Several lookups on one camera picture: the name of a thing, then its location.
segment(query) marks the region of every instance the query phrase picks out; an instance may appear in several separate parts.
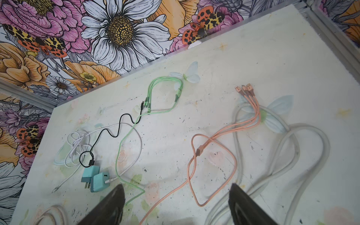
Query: floral wallpaper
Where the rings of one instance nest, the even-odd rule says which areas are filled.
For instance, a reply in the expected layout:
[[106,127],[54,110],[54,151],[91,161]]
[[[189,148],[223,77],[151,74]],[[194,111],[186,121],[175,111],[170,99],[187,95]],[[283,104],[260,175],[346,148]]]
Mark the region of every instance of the floral wallpaper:
[[331,19],[360,48],[360,2],[355,0],[322,0],[320,11]]
[[61,102],[284,0],[0,0],[0,78]]
[[0,94],[0,224],[9,224],[50,113]]

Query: coiled white cable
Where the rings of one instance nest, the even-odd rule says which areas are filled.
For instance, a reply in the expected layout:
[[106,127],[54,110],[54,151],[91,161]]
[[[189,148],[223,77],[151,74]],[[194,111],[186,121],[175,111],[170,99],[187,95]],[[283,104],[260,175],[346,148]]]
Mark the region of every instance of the coiled white cable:
[[[132,125],[130,125],[130,124],[128,124],[128,123],[120,123],[120,124],[121,124],[121,125],[124,124],[124,125],[128,125],[128,126],[132,127]],[[97,131],[100,131],[100,130],[103,130],[103,129],[106,129],[106,128],[114,127],[114,126],[117,126],[117,125],[120,126],[119,123],[115,123],[115,124],[110,125],[110,126],[98,128],[98,129],[93,130],[92,132],[89,132],[89,133],[86,132],[86,131],[80,130],[80,131],[71,132],[71,133],[68,135],[66,141],[67,141],[67,143],[68,143],[72,148],[71,148],[71,150],[69,151],[69,153],[66,155],[65,159],[63,159],[63,160],[57,160],[57,157],[58,157],[58,155],[59,155],[59,153],[60,153],[60,150],[59,150],[58,153],[56,154],[55,159],[54,159],[54,165],[57,165],[57,166],[62,166],[62,165],[64,165],[64,166],[66,166],[66,167],[68,167],[68,168],[73,168],[73,167],[76,167],[76,166],[77,166],[77,168],[76,168],[76,170],[74,171],[74,173],[72,173],[72,174],[71,174],[67,179],[65,179],[60,185],[58,185],[56,188],[54,188],[54,190],[53,190],[52,192],[57,191],[57,190],[61,187],[61,185],[63,185],[69,178],[71,178],[71,177],[76,173],[76,171],[81,167],[81,164],[80,164],[80,163],[75,163],[75,162],[74,162],[74,160],[78,161],[78,158],[75,158],[75,159],[74,159],[74,156],[75,156],[75,155],[80,155],[82,152],[88,151],[89,148],[91,149],[92,146],[89,144],[89,142],[90,142],[90,135],[91,135],[92,133],[94,133],[94,132],[97,132]],[[142,148],[143,148],[143,141],[142,141],[141,136],[140,136],[140,134],[138,133],[138,131],[137,131],[136,129],[134,129],[134,130],[135,130],[136,134],[138,135],[138,137],[139,137],[139,139],[140,139],[140,151],[139,151],[138,155],[136,156],[135,160],[134,160],[127,168],[125,168],[125,169],[122,171],[122,173],[120,174],[120,176],[121,176],[122,174],[124,174],[128,169],[130,169],[130,168],[135,164],[135,162],[139,159],[139,157],[140,157],[140,155],[141,155],[141,150],[142,150]],[[113,181],[113,180],[115,180],[115,179],[116,179],[116,178],[112,178],[112,179],[106,181],[106,183],[109,183],[109,182],[111,182],[111,181]]]
[[33,223],[33,225],[38,225],[40,223],[40,221],[46,217],[48,217],[51,220],[53,225],[56,225],[56,221],[55,221],[53,214],[49,213],[50,210],[54,210],[59,215],[61,225],[66,225],[67,224],[66,217],[64,216],[64,213],[59,209],[59,207],[60,206],[58,206],[58,205],[53,205],[53,206],[50,206],[49,208],[45,209],[41,213],[41,215],[39,215],[39,217],[36,219],[36,221]]
[[[237,108],[239,108],[238,110],[235,108],[236,113],[234,113],[234,122],[237,120],[237,115],[239,114],[240,110],[243,107],[249,106],[250,104],[242,104],[242,105],[238,105]],[[295,166],[295,164],[297,163],[297,161],[299,160],[300,157],[300,147],[299,147],[299,143],[294,135],[294,133],[300,131],[300,130],[310,130],[313,131],[315,133],[317,133],[322,142],[323,142],[323,151],[322,154],[320,156],[320,159],[317,161],[317,163],[312,167],[312,169],[309,170],[309,172],[306,175],[305,181],[301,184],[300,188],[298,189],[298,191],[296,192],[289,210],[287,212],[285,221],[284,221],[284,225],[289,225],[291,223],[292,217],[294,216],[295,213],[295,209],[300,201],[300,198],[302,196],[302,194],[304,193],[306,187],[311,183],[311,181],[314,179],[314,177],[319,173],[319,171],[324,167],[325,162],[327,161],[329,154],[330,154],[330,142],[329,139],[327,138],[326,134],[324,132],[322,132],[320,129],[313,127],[313,126],[298,126],[295,128],[290,128],[283,119],[281,119],[281,117],[279,117],[276,113],[274,113],[273,111],[271,111],[270,109],[264,107],[264,106],[260,106],[260,108],[264,111],[266,111],[267,113],[271,114],[272,116],[274,116],[281,124],[282,126],[286,129],[287,133],[284,135],[284,137],[282,138],[282,140],[280,141],[276,151],[275,151],[275,155],[273,160],[271,161],[271,165],[269,168],[269,174],[268,177],[263,178],[261,180],[259,180],[256,184],[254,184],[252,186],[252,188],[250,190],[248,190],[248,194],[251,198],[255,198],[256,196],[258,196],[268,185],[269,181],[280,177],[281,175],[285,174],[287,171],[291,170],[291,168],[293,168]],[[241,155],[241,150],[239,147],[239,141],[238,141],[238,136],[237,133],[233,134],[234,136],[234,141],[235,141],[235,147],[236,150],[238,152],[239,155]],[[275,163],[277,158],[280,155],[280,152],[286,142],[286,140],[288,138],[291,138],[293,143],[294,143],[294,148],[295,148],[295,153],[294,153],[294,157],[291,160],[291,162],[289,164],[287,164],[284,168],[282,168],[281,170],[279,170],[278,172],[274,173],[274,167],[275,167]],[[239,171],[242,171],[242,158],[238,159],[238,163],[239,163],[239,167],[241,167],[239,169]],[[242,181],[242,173],[238,174],[238,182],[237,184],[240,185]],[[219,211],[215,216],[214,214],[216,213],[216,211],[218,211],[218,209],[228,200],[229,198],[229,193],[227,193],[225,196],[223,196],[220,201],[218,201],[215,206],[212,208],[212,210],[209,212],[206,220],[205,220],[205,225],[213,225],[215,224],[222,216],[224,216],[225,214],[227,214],[230,209],[229,206],[225,206],[221,211]],[[227,225],[233,224],[233,220],[231,219],[231,217],[229,219],[227,219]]]

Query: metal frame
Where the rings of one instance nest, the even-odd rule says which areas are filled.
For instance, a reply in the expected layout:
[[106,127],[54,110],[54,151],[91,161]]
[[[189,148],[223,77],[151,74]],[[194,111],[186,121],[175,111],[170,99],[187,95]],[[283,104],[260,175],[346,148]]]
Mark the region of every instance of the metal frame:
[[351,43],[351,40],[318,9],[311,10],[308,8],[302,15],[342,62],[345,68],[349,70],[355,80],[360,83],[360,52]]
[[336,36],[336,38],[342,42],[342,45],[348,49],[348,51],[356,57],[356,59],[360,62],[360,49],[351,41],[346,34],[339,29],[330,18],[326,17],[322,11],[319,10],[319,5],[321,0],[316,0],[311,9],[313,13],[320,19],[323,24]]
[[45,109],[49,112],[52,112],[53,109],[58,105],[58,102],[54,102],[48,98],[34,94],[28,90],[25,90],[21,87],[18,87],[1,79],[0,93],[19,99],[20,101],[27,102],[41,109]]
[[[268,9],[268,10],[266,10],[266,11],[264,11],[264,12],[261,12],[261,13],[259,13],[259,14],[256,14],[256,15],[252,16],[252,17],[249,17],[249,18],[247,18],[247,19],[245,19],[245,20],[243,20],[243,21],[241,21],[241,22],[239,22],[239,23],[236,23],[236,24],[228,27],[227,29],[224,29],[224,30],[221,30],[221,31],[219,31],[219,32],[216,32],[216,33],[214,33],[214,34],[212,34],[212,35],[209,35],[209,36],[201,39],[201,42],[204,42],[204,41],[210,40],[210,39],[212,39],[212,38],[215,38],[215,37],[217,37],[217,36],[219,36],[219,35],[221,35],[221,34],[223,34],[223,33],[225,33],[225,32],[231,31],[231,30],[233,30],[233,29],[235,29],[235,28],[238,28],[238,27],[240,27],[240,26],[242,26],[242,25],[244,25],[244,24],[250,23],[250,22],[252,22],[252,21],[254,21],[254,20],[256,20],[256,19],[258,19],[258,18],[260,18],[260,17],[263,17],[263,16],[265,16],[265,15],[268,15],[268,14],[270,14],[270,13],[273,13],[273,12],[275,12],[275,11],[281,9],[281,8],[284,8],[284,7],[288,6],[288,5],[295,4],[295,3],[301,3],[301,2],[302,2],[301,0],[287,0],[287,1],[285,1],[285,2],[283,2],[283,3],[281,3],[281,4],[279,4],[279,5],[276,5],[276,6],[274,6],[274,7],[271,7],[270,9]],[[161,56],[160,58],[158,58],[158,59],[156,59],[156,60],[154,60],[154,61],[151,61],[151,62],[149,62],[149,63],[147,63],[147,64],[145,64],[145,65],[143,65],[143,66],[141,66],[141,67],[139,67],[139,68],[136,68],[136,69],[134,69],[134,70],[131,70],[131,71],[129,71],[129,72],[126,74],[126,76],[129,76],[129,75],[131,75],[131,74],[133,74],[133,73],[136,73],[136,72],[138,72],[138,71],[140,71],[140,70],[142,70],[142,69],[144,69],[144,68],[150,67],[150,66],[152,66],[153,64],[159,63],[159,62],[161,62],[161,61],[163,61],[163,60],[165,60],[165,59],[168,59],[168,58],[170,58],[170,57],[172,57],[172,56],[174,56],[174,55],[176,55],[176,54],[180,54],[181,52],[186,51],[186,50],[188,49],[188,47],[189,47],[189,45],[188,45],[187,47],[181,48],[181,49],[176,50],[176,51],[174,51],[174,52],[172,52],[172,53],[169,53],[169,54],[167,54],[167,55]],[[99,85],[99,86],[97,86],[97,87],[94,87],[94,88],[92,88],[92,89],[90,89],[90,90],[88,90],[88,91],[86,91],[86,92],[83,92],[83,93],[81,93],[81,94],[79,94],[79,95],[77,95],[77,96],[75,96],[75,97],[73,97],[73,98],[71,98],[71,99],[69,99],[69,100],[65,100],[65,101],[63,101],[63,102],[60,102],[60,103],[58,104],[58,106],[60,106],[60,105],[62,105],[62,104],[65,104],[65,103],[67,103],[67,102],[69,102],[69,101],[71,101],[71,100],[74,100],[74,99],[76,99],[76,98],[79,98],[79,97],[81,97],[81,96],[83,96],[83,95],[85,95],[85,94],[87,94],[87,93],[90,93],[90,92],[92,92],[92,91],[95,91],[95,90],[97,90],[98,88],[104,87],[105,85],[108,85],[108,84],[110,84],[110,83],[112,83],[112,82],[115,82],[115,81],[117,81],[117,80],[119,80],[119,79],[121,79],[121,77],[114,78],[114,79],[112,79],[112,80],[110,80],[110,81],[108,81],[108,82],[106,82],[106,83],[104,83],[104,84],[101,84],[101,85]]]
[[[351,42],[351,40],[342,32],[332,21],[327,18],[319,9],[319,3],[321,0],[317,0],[311,5],[311,9],[308,5],[302,0],[287,0],[279,5],[276,5],[264,12],[261,12],[255,16],[249,17],[242,22],[232,25],[231,27],[221,30],[215,34],[209,35],[201,40],[201,42],[215,38],[225,32],[236,29],[242,25],[250,23],[260,17],[273,13],[281,8],[284,8],[288,5],[293,4],[302,16],[310,23],[314,30],[319,34],[320,38],[329,46],[333,53],[339,58],[343,65],[349,70],[349,72],[354,76],[354,78],[360,82],[360,50]],[[159,63],[165,59],[168,59],[176,54],[180,54],[183,51],[186,51],[189,46],[181,48],[177,51],[174,51],[170,54],[161,56],[160,58],[151,61],[137,69],[131,70],[127,73],[127,76],[136,73],[144,68],[150,67],[155,63]],[[56,106],[67,103],[68,101],[74,100],[84,94],[90,93],[98,88],[104,87],[112,82],[121,79],[121,77],[112,79],[102,85],[99,85],[95,88],[90,89],[89,91],[83,92],[72,99],[57,103],[55,101],[49,100],[45,97],[38,96],[34,93],[31,93],[25,89],[22,89],[16,85],[7,83],[3,80],[0,80],[0,92],[3,92],[6,95],[15,97],[21,101],[28,102],[39,108],[43,108],[50,112],[53,111],[53,108]]]

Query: gray cable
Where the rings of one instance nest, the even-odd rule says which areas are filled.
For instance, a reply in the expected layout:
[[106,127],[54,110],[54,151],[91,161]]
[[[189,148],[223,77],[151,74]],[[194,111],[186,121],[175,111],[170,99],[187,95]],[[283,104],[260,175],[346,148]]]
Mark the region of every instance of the gray cable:
[[[237,115],[239,114],[240,110],[243,107],[246,106],[250,106],[250,104],[242,104],[242,105],[238,105],[235,108],[236,113],[234,113],[234,118],[233,121],[234,123],[237,120]],[[291,223],[292,217],[295,213],[295,209],[300,201],[300,198],[302,196],[302,194],[304,193],[306,187],[311,183],[311,181],[314,179],[314,177],[319,173],[319,171],[324,167],[325,162],[327,161],[329,154],[330,154],[330,142],[329,139],[327,138],[327,136],[324,134],[324,132],[322,132],[320,129],[313,127],[313,126],[299,126],[296,128],[292,128],[290,129],[290,127],[285,123],[285,121],[279,117],[276,113],[274,113],[273,111],[271,111],[270,109],[264,107],[264,106],[260,106],[260,108],[264,111],[266,111],[267,113],[271,114],[272,116],[274,116],[281,124],[282,126],[286,129],[287,133],[285,134],[285,136],[282,138],[282,140],[280,141],[278,148],[275,151],[275,155],[273,157],[273,160],[271,161],[271,165],[269,168],[269,175],[268,177],[258,181],[255,185],[252,186],[252,188],[248,191],[248,194],[250,195],[251,198],[255,198],[256,196],[258,196],[268,185],[269,181],[280,177],[281,175],[285,174],[287,171],[291,170],[291,168],[293,168],[295,166],[295,164],[297,163],[297,161],[299,160],[300,157],[300,147],[299,147],[299,143],[294,135],[294,133],[300,131],[300,130],[311,130],[315,133],[317,133],[322,142],[323,142],[323,151],[322,154],[320,156],[320,159],[317,161],[317,163],[315,164],[315,166],[307,173],[307,177],[305,179],[305,181],[302,183],[302,185],[300,186],[300,188],[298,189],[298,191],[296,192],[289,210],[287,212],[286,218],[285,218],[285,222],[284,225],[289,225]],[[238,171],[243,170],[243,165],[242,165],[242,153],[240,150],[240,146],[239,146],[239,141],[238,141],[238,136],[237,133],[233,133],[233,137],[234,137],[234,141],[235,141],[235,148],[236,148],[236,152],[237,152],[237,156],[240,156],[240,158],[238,159],[239,162],[239,169]],[[282,168],[281,170],[279,170],[278,172],[274,173],[274,167],[276,164],[276,160],[280,155],[280,152],[285,144],[285,141],[291,138],[293,143],[294,143],[294,148],[295,148],[295,153],[294,153],[294,157],[291,160],[291,162],[286,165],[284,168]],[[241,184],[241,180],[242,180],[242,173],[238,174],[238,179],[239,182],[237,183],[238,185]],[[219,202],[217,202],[217,204],[215,204],[215,206],[212,208],[212,210],[209,212],[206,220],[205,220],[205,225],[209,225],[209,224],[214,224],[216,223],[223,215],[225,215],[227,212],[229,212],[229,206],[226,206],[225,208],[223,208],[220,212],[218,212],[215,216],[215,212],[221,207],[221,205],[223,205],[225,203],[225,201],[228,199],[228,194],[227,193],[225,196],[223,196]],[[227,220],[227,225],[232,224],[232,220]]]

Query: teal power adapter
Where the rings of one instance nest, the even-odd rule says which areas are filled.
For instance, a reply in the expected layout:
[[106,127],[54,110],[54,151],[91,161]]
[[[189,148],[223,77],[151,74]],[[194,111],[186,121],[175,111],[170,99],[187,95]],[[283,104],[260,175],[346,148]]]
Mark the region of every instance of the teal power adapter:
[[99,173],[100,167],[99,166],[90,166],[84,169],[82,173],[81,182],[86,183],[85,188],[90,188],[91,178]]
[[91,178],[90,181],[90,191],[91,192],[99,192],[104,190],[105,188],[109,187],[110,184],[105,184],[105,181],[109,179],[109,172],[102,172],[96,174]]

